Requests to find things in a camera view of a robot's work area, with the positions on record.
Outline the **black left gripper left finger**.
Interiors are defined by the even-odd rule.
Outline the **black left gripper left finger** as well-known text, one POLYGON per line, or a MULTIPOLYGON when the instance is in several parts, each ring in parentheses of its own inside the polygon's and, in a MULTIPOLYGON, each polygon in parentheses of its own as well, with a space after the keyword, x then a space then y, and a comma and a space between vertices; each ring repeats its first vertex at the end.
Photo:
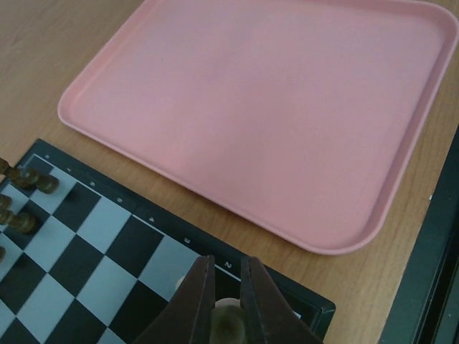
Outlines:
POLYGON ((135 343, 208 343, 215 305, 213 256, 199 256, 168 305, 135 343))

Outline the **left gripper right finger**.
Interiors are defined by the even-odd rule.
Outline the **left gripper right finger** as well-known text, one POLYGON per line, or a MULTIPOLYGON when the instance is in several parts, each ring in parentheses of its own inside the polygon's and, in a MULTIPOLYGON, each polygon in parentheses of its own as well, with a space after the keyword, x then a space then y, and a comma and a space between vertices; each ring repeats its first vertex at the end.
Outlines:
POLYGON ((240 305, 248 343, 321 343, 294 314, 263 263, 246 256, 241 263, 240 305))

